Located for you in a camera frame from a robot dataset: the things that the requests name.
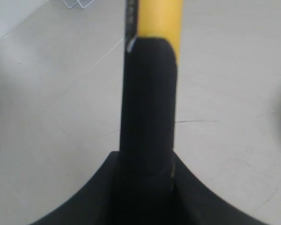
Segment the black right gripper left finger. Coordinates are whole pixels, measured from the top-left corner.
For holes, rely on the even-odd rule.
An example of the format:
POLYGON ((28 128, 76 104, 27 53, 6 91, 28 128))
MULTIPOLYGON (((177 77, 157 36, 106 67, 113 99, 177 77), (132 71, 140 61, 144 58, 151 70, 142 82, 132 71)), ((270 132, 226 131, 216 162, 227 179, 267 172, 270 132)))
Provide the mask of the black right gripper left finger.
POLYGON ((69 200, 34 225, 105 225, 118 152, 111 152, 92 178, 69 200))

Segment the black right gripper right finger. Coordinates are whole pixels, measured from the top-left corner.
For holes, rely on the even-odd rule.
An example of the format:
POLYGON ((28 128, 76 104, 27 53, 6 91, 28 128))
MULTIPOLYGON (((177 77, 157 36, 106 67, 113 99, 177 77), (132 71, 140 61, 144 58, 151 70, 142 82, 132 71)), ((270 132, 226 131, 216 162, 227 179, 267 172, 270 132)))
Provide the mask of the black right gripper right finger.
POLYGON ((255 219, 208 189, 173 154, 173 225, 254 225, 255 219))

